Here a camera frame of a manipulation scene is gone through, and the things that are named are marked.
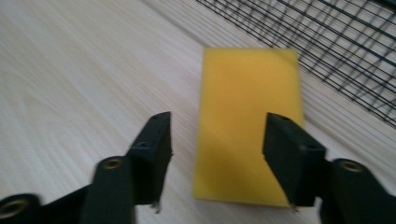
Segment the sponge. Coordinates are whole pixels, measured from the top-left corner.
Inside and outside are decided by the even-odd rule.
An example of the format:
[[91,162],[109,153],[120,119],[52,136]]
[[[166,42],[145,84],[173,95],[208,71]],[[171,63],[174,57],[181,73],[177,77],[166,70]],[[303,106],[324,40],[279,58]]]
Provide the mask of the sponge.
[[301,98],[296,50],[205,49],[193,196],[289,207],[262,155],[265,118],[303,126]]

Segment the light wood surface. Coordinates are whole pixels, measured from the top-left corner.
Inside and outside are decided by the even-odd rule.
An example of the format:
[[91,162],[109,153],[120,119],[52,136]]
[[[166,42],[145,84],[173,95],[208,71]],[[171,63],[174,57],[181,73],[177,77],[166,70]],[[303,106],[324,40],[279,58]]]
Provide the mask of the light wood surface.
[[[319,223],[317,208],[191,197],[203,49],[258,46],[192,1],[0,1],[0,198],[49,203],[83,187],[151,115],[172,111],[163,210],[138,207],[139,223]],[[362,162],[396,194],[396,131],[301,80],[306,129],[328,159]]]

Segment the wooden table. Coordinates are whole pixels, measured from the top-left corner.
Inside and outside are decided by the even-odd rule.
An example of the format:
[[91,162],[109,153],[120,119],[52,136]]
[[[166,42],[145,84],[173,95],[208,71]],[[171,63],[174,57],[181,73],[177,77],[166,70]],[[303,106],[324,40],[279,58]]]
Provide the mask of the wooden table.
[[[139,206],[139,223],[319,223],[317,208],[191,197],[203,49],[258,46],[191,1],[1,1],[0,197],[49,203],[81,188],[151,115],[172,111],[163,210]],[[305,128],[328,159],[362,162],[396,194],[396,131],[301,77]]]

